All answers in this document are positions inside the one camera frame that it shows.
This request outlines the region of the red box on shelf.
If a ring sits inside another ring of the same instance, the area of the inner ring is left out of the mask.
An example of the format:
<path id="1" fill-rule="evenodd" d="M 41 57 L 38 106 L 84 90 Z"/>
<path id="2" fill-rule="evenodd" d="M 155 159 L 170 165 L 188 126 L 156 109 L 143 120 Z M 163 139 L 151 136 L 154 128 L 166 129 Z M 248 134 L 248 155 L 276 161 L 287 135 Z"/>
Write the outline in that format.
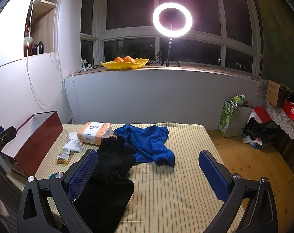
<path id="1" fill-rule="evenodd" d="M 286 115 L 294 121 L 294 104 L 289 102 L 288 100 L 284 101 L 283 111 Z"/>

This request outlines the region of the dark bottle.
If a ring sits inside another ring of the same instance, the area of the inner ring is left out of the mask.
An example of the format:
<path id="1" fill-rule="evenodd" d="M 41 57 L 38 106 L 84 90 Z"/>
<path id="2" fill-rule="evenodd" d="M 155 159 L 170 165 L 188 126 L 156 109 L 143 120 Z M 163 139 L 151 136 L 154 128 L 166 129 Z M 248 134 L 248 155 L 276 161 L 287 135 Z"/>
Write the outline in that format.
<path id="1" fill-rule="evenodd" d="M 38 52 L 39 54 L 43 54 L 44 53 L 44 44 L 42 43 L 42 41 L 38 42 Z"/>
<path id="2" fill-rule="evenodd" d="M 37 44 L 34 44 L 32 48 L 32 55 L 37 55 Z"/>

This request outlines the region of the white paper pouch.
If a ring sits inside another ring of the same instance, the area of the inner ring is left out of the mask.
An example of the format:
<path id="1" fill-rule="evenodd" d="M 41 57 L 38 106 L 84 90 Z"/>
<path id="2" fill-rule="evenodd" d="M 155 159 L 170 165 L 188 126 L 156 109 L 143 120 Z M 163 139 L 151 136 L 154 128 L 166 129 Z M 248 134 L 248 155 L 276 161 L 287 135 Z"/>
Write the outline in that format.
<path id="1" fill-rule="evenodd" d="M 68 142 L 63 146 L 64 150 L 70 150 L 76 153 L 82 152 L 82 142 L 79 141 L 77 132 L 71 132 L 68 134 Z"/>

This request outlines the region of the left orange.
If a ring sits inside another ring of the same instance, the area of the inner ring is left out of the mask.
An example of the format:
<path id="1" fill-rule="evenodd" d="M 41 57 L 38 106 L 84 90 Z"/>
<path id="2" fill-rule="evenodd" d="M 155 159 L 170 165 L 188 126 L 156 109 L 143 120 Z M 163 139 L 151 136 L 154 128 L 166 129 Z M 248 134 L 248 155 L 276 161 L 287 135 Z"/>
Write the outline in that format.
<path id="1" fill-rule="evenodd" d="M 116 57 L 114 59 L 114 62 L 123 62 L 123 61 L 124 61 L 124 59 L 122 57 Z"/>

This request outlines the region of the yellow leaf fruit plate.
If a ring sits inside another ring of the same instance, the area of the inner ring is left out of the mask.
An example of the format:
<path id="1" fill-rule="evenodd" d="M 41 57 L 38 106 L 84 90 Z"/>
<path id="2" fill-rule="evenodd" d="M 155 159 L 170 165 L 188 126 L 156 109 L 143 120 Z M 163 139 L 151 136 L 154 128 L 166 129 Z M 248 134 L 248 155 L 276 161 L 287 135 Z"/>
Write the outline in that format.
<path id="1" fill-rule="evenodd" d="M 109 70 L 134 70 L 143 67 L 147 64 L 149 59 L 135 58 L 134 62 L 101 62 L 102 66 Z"/>

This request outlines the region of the lace table cover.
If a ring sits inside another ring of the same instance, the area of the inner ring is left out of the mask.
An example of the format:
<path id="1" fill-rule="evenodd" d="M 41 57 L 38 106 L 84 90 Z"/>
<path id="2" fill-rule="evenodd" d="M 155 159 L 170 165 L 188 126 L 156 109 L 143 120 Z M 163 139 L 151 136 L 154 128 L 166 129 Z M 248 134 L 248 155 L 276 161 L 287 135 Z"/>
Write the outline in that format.
<path id="1" fill-rule="evenodd" d="M 262 106 L 270 115 L 271 119 L 294 141 L 294 120 L 292 120 L 281 108 L 276 108 L 267 100 Z"/>

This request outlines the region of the small snack wrapper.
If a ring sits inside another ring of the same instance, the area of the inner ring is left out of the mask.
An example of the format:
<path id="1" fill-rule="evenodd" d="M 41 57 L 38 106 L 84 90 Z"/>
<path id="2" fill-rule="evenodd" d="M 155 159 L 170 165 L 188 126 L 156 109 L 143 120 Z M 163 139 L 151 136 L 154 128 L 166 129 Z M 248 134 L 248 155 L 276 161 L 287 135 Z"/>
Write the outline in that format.
<path id="1" fill-rule="evenodd" d="M 63 150 L 60 154 L 57 155 L 56 163 L 58 165 L 60 164 L 68 165 L 70 154 L 71 154 L 70 150 Z"/>

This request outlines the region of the right orange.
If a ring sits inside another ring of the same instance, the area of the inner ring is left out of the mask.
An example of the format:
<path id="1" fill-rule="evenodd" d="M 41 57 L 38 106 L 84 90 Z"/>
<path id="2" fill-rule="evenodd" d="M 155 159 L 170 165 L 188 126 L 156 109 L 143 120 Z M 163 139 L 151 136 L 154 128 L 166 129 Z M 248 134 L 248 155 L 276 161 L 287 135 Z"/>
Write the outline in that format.
<path id="1" fill-rule="evenodd" d="M 135 60 L 132 57 L 130 57 L 130 56 L 124 57 L 123 60 L 125 62 L 135 63 Z"/>

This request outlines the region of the red white ceramic vase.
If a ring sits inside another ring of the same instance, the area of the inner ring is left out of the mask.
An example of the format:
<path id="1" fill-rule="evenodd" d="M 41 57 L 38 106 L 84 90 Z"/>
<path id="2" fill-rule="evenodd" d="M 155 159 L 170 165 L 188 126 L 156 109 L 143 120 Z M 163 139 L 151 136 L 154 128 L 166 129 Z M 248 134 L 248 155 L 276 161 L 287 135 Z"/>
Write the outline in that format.
<path id="1" fill-rule="evenodd" d="M 27 20 L 25 24 L 25 31 L 24 31 L 24 56 L 31 56 L 32 55 L 32 49 L 33 49 L 33 37 L 31 37 L 30 34 L 30 21 Z"/>

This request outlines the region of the blue terry towel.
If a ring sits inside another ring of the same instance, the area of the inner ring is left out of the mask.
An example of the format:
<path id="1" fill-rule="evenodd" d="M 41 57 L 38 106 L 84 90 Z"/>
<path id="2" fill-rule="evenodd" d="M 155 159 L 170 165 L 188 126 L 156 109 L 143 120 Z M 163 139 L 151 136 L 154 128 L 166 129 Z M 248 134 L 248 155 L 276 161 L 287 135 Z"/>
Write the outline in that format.
<path id="1" fill-rule="evenodd" d="M 169 136 L 167 127 L 152 125 L 139 128 L 126 124 L 115 129 L 114 134 L 122 136 L 125 144 L 133 147 L 136 164 L 154 162 L 159 166 L 175 166 L 174 153 L 165 145 Z"/>

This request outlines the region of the orange white tissue pack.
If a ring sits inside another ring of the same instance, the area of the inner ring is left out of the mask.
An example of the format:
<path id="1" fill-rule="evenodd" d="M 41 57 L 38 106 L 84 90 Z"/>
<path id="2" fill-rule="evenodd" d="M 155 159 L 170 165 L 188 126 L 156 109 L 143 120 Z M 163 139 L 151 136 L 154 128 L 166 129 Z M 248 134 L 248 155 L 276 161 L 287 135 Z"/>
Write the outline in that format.
<path id="1" fill-rule="evenodd" d="M 110 123 L 87 122 L 78 132 L 78 140 L 85 144 L 99 146 L 104 138 L 113 135 Z"/>

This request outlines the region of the black knit glove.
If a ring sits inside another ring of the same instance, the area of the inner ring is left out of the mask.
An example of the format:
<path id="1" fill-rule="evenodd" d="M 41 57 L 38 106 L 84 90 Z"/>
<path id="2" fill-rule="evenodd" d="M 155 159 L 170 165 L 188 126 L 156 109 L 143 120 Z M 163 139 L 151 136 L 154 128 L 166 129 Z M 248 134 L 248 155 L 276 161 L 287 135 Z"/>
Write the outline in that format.
<path id="1" fill-rule="evenodd" d="M 97 166 L 73 205 L 91 232 L 115 232 L 134 193 L 128 172 L 136 159 L 123 136 L 104 138 L 97 155 Z"/>

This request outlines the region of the striped yellow tablecloth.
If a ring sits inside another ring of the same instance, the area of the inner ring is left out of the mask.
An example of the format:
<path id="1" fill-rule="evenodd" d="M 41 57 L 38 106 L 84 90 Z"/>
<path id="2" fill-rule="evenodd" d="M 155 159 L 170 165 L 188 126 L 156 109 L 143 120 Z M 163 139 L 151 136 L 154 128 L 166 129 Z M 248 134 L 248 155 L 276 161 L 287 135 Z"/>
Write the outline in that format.
<path id="1" fill-rule="evenodd" d="M 222 206 L 198 164 L 202 150 L 220 155 L 202 125 L 165 123 L 165 145 L 175 155 L 175 166 L 140 163 L 130 170 L 134 193 L 116 226 L 113 208 L 101 186 L 97 198 L 82 205 L 93 232 L 203 232 Z"/>

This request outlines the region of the black tripod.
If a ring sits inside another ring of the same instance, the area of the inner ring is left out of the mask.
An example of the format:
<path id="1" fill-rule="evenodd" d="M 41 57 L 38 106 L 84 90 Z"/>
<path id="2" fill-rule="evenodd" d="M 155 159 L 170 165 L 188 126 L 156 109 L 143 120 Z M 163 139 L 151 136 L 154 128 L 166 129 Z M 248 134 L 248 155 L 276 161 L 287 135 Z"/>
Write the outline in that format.
<path id="1" fill-rule="evenodd" d="M 170 38 L 169 41 L 168 41 L 168 46 L 165 49 L 165 54 L 164 54 L 163 60 L 161 62 L 161 66 L 165 65 L 166 67 L 169 67 L 172 55 L 175 58 L 175 62 L 177 64 L 177 66 L 180 67 L 180 63 L 178 61 L 177 54 L 175 52 L 172 39 Z"/>

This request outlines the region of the teal collapsible funnel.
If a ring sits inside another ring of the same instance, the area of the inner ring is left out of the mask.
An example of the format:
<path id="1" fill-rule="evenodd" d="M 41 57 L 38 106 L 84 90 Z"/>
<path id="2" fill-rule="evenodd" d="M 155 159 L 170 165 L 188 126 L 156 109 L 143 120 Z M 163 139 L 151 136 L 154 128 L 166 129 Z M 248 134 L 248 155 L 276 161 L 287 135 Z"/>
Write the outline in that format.
<path id="1" fill-rule="evenodd" d="M 52 178 L 54 178 L 55 177 L 55 173 L 54 174 L 51 174 L 50 176 L 49 176 L 49 179 L 52 179 Z"/>

